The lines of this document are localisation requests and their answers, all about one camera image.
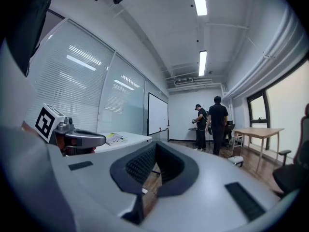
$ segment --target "wooden table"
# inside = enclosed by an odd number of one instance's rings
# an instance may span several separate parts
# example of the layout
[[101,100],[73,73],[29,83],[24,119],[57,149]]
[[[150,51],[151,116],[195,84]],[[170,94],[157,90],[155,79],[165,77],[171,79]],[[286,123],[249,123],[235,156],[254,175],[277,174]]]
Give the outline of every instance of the wooden table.
[[[279,132],[282,131],[282,130],[284,130],[284,129],[283,128],[279,128],[279,129],[275,129],[275,128],[244,128],[244,129],[234,129],[233,130],[235,135],[240,134],[240,135],[243,135],[243,136],[249,136],[248,148],[250,146],[250,141],[251,141],[252,137],[262,139],[260,158],[259,158],[259,162],[258,162],[257,167],[256,167],[256,171],[255,171],[256,173],[257,173],[257,170],[259,168],[260,161],[261,161],[262,154],[263,154],[264,139],[269,138],[269,137],[274,136],[274,135],[278,136],[277,155],[276,155],[276,163],[277,163],[278,153],[279,153]],[[234,136],[232,154],[233,154],[233,149],[235,147],[235,139],[236,139],[236,137]]]

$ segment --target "man wearing black cap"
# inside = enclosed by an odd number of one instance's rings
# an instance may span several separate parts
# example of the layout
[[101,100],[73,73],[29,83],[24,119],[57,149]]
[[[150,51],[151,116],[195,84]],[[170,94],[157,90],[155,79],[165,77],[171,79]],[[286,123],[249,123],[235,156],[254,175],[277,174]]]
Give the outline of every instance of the man wearing black cap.
[[227,122],[228,113],[226,107],[221,105],[220,96],[216,96],[213,100],[214,105],[209,108],[208,112],[206,133],[208,132],[208,125],[211,122],[212,137],[214,141],[213,154],[218,156],[224,136],[224,127]]
[[195,119],[197,122],[197,150],[206,149],[205,127],[207,113],[200,104],[195,106],[195,110],[198,111],[198,117]]

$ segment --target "black window frame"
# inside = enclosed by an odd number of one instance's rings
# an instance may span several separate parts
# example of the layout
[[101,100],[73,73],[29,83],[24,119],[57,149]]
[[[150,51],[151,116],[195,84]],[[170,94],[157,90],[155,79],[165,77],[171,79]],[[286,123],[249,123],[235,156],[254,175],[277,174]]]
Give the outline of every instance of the black window frame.
[[[251,102],[254,101],[257,98],[260,98],[260,97],[263,97],[266,119],[253,119],[252,118]],[[252,127],[252,124],[266,123],[267,128],[270,128],[270,113],[269,113],[269,104],[268,104],[268,99],[267,99],[267,95],[266,95],[266,89],[264,88],[264,89],[256,92],[255,94],[249,96],[247,98],[247,103],[248,103],[248,109],[249,109],[250,127]],[[266,139],[265,150],[269,150],[269,138]]]

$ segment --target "white device on floor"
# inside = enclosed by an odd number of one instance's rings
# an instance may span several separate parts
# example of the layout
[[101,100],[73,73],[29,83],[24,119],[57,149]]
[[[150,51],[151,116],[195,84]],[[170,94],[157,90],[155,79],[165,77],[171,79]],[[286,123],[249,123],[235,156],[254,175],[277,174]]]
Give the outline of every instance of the white device on floor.
[[242,167],[243,157],[241,157],[241,156],[229,157],[227,160],[230,161],[231,163],[233,163],[236,166]]

